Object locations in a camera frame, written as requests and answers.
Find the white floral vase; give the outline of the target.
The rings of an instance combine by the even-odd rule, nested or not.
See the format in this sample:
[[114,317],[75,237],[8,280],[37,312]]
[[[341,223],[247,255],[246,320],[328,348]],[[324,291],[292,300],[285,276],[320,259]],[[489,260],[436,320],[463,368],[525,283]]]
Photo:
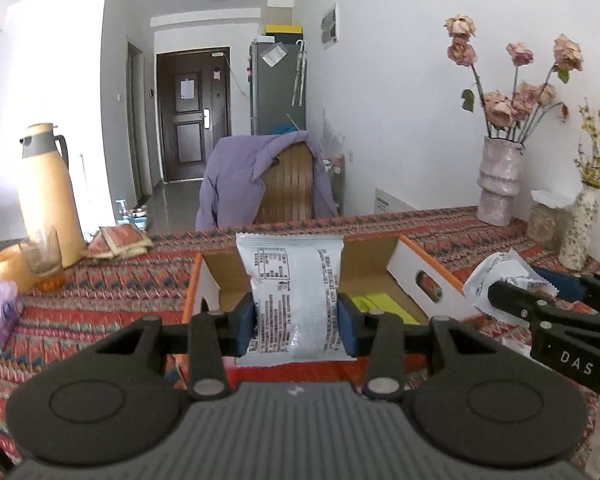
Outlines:
[[598,216],[597,188],[582,185],[574,201],[571,217],[558,254],[562,266],[569,270],[581,271],[588,258],[592,233]]

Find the dark brown door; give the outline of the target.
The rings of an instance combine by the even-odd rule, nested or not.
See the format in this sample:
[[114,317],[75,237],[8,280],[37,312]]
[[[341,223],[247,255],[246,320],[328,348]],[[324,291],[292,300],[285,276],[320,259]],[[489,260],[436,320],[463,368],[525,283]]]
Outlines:
[[230,49],[157,56],[158,115],[166,182],[200,179],[218,141],[230,135]]

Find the yellow thermos jug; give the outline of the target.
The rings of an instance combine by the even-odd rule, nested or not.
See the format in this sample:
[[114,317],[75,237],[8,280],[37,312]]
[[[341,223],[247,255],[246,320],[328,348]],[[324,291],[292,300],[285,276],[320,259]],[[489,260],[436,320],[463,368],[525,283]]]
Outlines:
[[19,139],[22,149],[18,198],[27,236],[54,229],[68,268],[79,262],[85,242],[72,182],[66,139],[51,122],[30,125]]

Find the yellow box on fridge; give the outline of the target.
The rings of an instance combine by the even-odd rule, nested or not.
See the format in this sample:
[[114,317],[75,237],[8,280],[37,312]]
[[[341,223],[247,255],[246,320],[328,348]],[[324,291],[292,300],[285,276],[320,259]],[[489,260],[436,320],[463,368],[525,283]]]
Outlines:
[[267,24],[264,33],[266,36],[301,37],[303,29],[300,25]]

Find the pink ceramic vase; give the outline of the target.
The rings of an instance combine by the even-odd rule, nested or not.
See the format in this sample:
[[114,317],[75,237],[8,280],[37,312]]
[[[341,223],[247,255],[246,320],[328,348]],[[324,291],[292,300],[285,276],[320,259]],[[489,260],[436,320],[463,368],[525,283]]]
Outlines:
[[485,138],[477,179],[481,194],[477,218],[491,226],[508,226],[524,174],[524,147],[503,139]]

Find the red cardboard box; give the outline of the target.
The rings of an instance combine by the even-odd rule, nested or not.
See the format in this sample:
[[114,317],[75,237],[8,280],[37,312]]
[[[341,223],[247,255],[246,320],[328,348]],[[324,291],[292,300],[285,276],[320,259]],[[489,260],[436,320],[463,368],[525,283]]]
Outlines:
[[[347,237],[341,257],[339,290],[352,298],[386,294],[418,322],[447,315],[460,322],[479,312],[463,295],[463,283],[404,234]],[[250,292],[248,275],[236,248],[197,252],[182,321],[210,310],[230,311]],[[239,366],[227,358],[232,386],[240,382],[363,381],[366,362],[332,361],[268,367]]]

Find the folded patterned cloth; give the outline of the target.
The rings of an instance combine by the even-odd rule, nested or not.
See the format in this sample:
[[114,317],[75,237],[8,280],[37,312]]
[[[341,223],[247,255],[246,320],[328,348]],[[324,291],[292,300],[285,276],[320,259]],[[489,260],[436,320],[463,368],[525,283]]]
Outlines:
[[103,226],[85,249],[91,259],[127,259],[148,252],[152,241],[142,230],[129,223]]

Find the patterned red tablecloth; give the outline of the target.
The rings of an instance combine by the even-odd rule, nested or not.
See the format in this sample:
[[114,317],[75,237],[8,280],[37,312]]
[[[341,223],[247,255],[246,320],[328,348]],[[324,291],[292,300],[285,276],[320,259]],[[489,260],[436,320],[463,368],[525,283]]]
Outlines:
[[502,324],[406,338],[431,377],[396,401],[287,374],[219,400],[183,384],[189,313],[210,271],[230,310],[248,290],[231,229],[161,235],[148,254],[87,260],[24,300],[0,358],[0,443],[15,479],[580,479],[593,397],[500,344]]

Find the dried pink roses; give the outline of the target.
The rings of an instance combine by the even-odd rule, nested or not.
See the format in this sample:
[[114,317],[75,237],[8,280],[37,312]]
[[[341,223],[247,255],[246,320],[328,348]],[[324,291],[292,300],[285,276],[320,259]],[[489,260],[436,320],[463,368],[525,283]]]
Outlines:
[[443,27],[450,38],[446,56],[454,65],[468,68],[472,76],[472,85],[460,94],[460,106],[468,113],[482,110],[488,139],[523,146],[546,114],[558,108],[563,113],[568,112],[567,105],[557,99],[552,80],[568,84],[573,72],[583,70],[580,44],[564,34],[559,35],[554,40],[553,61],[544,79],[532,84],[521,78],[521,71],[533,64],[534,52],[521,41],[511,42],[505,51],[513,66],[512,86],[508,90],[488,91],[478,73],[478,54],[471,43],[477,32],[474,20],[457,14],[446,18]]

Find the green snack pack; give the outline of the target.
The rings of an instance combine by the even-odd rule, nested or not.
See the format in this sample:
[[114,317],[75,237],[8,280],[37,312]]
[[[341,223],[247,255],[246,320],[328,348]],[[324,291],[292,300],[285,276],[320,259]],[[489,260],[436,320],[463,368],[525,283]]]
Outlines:
[[419,322],[406,312],[400,304],[395,302],[388,294],[381,292],[380,294],[368,294],[362,296],[355,296],[352,298],[354,304],[362,311],[366,313],[372,313],[375,311],[391,313],[402,318],[404,324],[407,325],[418,325]]

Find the white flat snack wrapper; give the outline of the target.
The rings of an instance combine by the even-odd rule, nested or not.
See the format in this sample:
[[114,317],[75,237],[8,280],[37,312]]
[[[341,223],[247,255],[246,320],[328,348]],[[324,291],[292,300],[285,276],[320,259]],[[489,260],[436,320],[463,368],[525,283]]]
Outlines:
[[539,292],[550,299],[555,299],[558,294],[558,289],[545,278],[541,278],[516,250],[496,252],[486,257],[464,283],[463,294],[467,301],[482,313],[510,325],[528,327],[529,323],[506,313],[501,307],[495,307],[488,299],[489,287],[497,282],[514,285],[526,292]]

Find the white silver snack pack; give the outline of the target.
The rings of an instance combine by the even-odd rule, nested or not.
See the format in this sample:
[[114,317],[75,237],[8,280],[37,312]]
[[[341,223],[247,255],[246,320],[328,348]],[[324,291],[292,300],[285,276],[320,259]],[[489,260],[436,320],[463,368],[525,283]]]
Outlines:
[[257,326],[238,367],[347,362],[338,330],[344,241],[338,235],[239,233]]

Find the yellow round container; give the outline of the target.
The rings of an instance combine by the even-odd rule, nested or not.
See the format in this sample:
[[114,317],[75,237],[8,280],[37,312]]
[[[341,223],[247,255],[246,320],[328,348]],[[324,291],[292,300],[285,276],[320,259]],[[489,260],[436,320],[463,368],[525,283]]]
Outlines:
[[28,294],[34,289],[35,276],[29,270],[18,244],[0,251],[0,280],[14,282],[20,294]]

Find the purple jacket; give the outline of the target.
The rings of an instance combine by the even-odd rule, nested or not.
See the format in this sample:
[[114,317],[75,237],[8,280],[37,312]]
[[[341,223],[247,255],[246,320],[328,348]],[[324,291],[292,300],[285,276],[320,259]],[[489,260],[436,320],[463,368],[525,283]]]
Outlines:
[[320,148],[304,130],[272,136],[228,136],[208,159],[199,190],[196,229],[249,226],[256,220],[266,185],[262,179],[283,150],[304,144],[313,157],[313,210],[316,218],[335,217],[337,206]]

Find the grey refrigerator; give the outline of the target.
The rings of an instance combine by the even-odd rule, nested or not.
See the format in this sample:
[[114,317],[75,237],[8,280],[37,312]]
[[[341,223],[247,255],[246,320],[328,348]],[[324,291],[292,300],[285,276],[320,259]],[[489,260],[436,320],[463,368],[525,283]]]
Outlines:
[[303,41],[250,44],[250,128],[268,136],[306,128]]

